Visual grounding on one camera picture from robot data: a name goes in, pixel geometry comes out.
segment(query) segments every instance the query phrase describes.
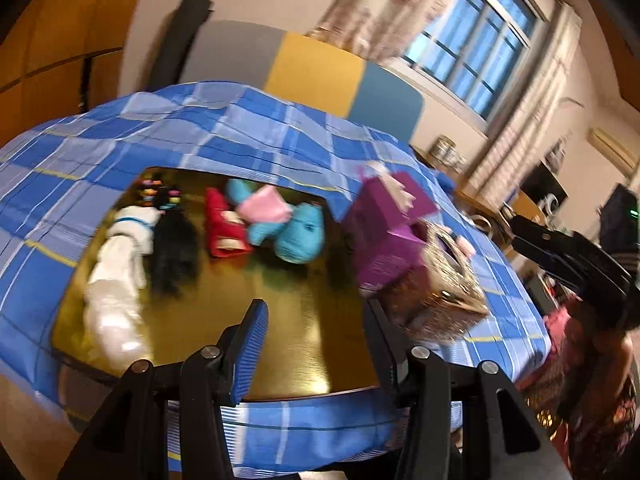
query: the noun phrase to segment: metal canister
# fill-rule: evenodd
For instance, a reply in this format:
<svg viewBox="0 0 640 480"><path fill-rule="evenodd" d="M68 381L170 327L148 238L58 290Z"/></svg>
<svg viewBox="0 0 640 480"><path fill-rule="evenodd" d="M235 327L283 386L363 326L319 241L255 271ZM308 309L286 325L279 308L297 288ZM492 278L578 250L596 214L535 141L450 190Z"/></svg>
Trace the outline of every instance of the metal canister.
<svg viewBox="0 0 640 480"><path fill-rule="evenodd" d="M454 170L458 172L462 172L465 168L466 159L462 155L458 154L458 160L456 161L456 165L453 167Z"/></svg>
<svg viewBox="0 0 640 480"><path fill-rule="evenodd" d="M434 158L437 158L440 162L444 163L445 156L447 152L456 147L456 143L453 140L449 139L449 137L441 135L436 141L431 145L429 149L429 154Z"/></svg>
<svg viewBox="0 0 640 480"><path fill-rule="evenodd" d="M456 151L456 149L454 147L451 147L447 150L447 153L445 153L442 161L449 167L454 168L456 166L456 164L458 163L458 159L460 158L460 156L458 155L458 152Z"/></svg>

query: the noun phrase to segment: pink fabric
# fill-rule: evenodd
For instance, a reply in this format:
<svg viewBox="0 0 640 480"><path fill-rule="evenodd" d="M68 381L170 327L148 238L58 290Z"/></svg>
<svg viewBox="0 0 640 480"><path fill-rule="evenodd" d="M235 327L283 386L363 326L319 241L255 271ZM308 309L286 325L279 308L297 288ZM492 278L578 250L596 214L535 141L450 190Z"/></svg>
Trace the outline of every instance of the pink fabric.
<svg viewBox="0 0 640 480"><path fill-rule="evenodd" d="M540 377L542 377L549 368L560 357L560 351L562 349L562 342L564 341L564 327L571 319L566 308L562 306L556 310L550 312L547 316L543 317L545 322L546 331L551 339L551 351L545 360L545 363L538 368L531 375L519 380L516 387L522 391L535 383Z"/></svg>
<svg viewBox="0 0 640 480"><path fill-rule="evenodd" d="M474 249L473 245L471 245L469 240L463 238L462 236L456 238L456 245L462 251L462 254L466 256L467 260L471 259L471 257L476 254L476 250Z"/></svg>
<svg viewBox="0 0 640 480"><path fill-rule="evenodd" d="M262 186L236 207L236 213L249 224L282 224L291 218L291 207L273 186Z"/></svg>

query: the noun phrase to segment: wooden cabinet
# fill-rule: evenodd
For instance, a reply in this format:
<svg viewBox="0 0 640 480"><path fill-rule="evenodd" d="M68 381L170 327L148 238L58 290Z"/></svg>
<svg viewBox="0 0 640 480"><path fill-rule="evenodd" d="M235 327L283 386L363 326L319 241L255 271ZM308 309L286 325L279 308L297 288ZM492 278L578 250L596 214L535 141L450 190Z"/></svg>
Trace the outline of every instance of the wooden cabinet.
<svg viewBox="0 0 640 480"><path fill-rule="evenodd" d="M44 0L28 51L26 73L85 54L98 0Z"/></svg>
<svg viewBox="0 0 640 480"><path fill-rule="evenodd" d="M79 112L82 59L25 78L22 83L22 131Z"/></svg>
<svg viewBox="0 0 640 480"><path fill-rule="evenodd" d="M137 1L30 2L0 44L0 146L36 124L79 112L88 57L89 107L116 97Z"/></svg>
<svg viewBox="0 0 640 480"><path fill-rule="evenodd" d="M0 94L0 146L13 139L20 129L20 100L22 85L18 83Z"/></svg>
<svg viewBox="0 0 640 480"><path fill-rule="evenodd" d="M138 0L98 0L85 53L124 46Z"/></svg>
<svg viewBox="0 0 640 480"><path fill-rule="evenodd" d="M89 110L97 107L97 105L111 101L118 93L121 63L121 50L110 54L102 54L91 60L87 99Z"/></svg>
<svg viewBox="0 0 640 480"><path fill-rule="evenodd" d="M42 0L31 0L0 44L0 89L22 76L24 56L41 6Z"/></svg>

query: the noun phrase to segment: blue plaid tablecloth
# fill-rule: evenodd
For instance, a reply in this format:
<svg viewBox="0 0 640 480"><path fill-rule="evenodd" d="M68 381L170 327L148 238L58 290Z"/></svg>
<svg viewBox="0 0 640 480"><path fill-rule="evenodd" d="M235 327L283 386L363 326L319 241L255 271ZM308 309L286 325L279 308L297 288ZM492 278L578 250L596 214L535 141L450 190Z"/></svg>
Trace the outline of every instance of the blue plaid tablecloth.
<svg viewBox="0 0 640 480"><path fill-rule="evenodd" d="M145 168L223 173L324 197L341 219L365 161L406 171L440 206L433 221L476 248L473 267L492 315L451 346L450 362L497 362L517 380L550 349L546 330L500 251L466 223L407 144L229 82L140 92L49 121L0 150L0 371L46 407L63 408L50 333L74 267L105 213ZM170 465L179 467L177 406ZM223 410L236 476L309 470L380 454L401 441L403 413L379 390ZM462 420L452 406L452 426Z"/></svg>

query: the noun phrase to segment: black hair accessory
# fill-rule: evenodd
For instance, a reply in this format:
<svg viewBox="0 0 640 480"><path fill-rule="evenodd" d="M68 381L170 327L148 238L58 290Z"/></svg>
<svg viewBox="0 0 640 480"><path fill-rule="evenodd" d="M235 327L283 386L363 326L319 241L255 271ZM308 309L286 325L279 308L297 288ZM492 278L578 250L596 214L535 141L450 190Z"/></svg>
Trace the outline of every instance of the black hair accessory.
<svg viewBox="0 0 640 480"><path fill-rule="evenodd" d="M153 206L161 215L154 229L154 251L149 257L151 290L180 294L179 285L198 275L198 232L180 206L180 190L160 185Z"/></svg>

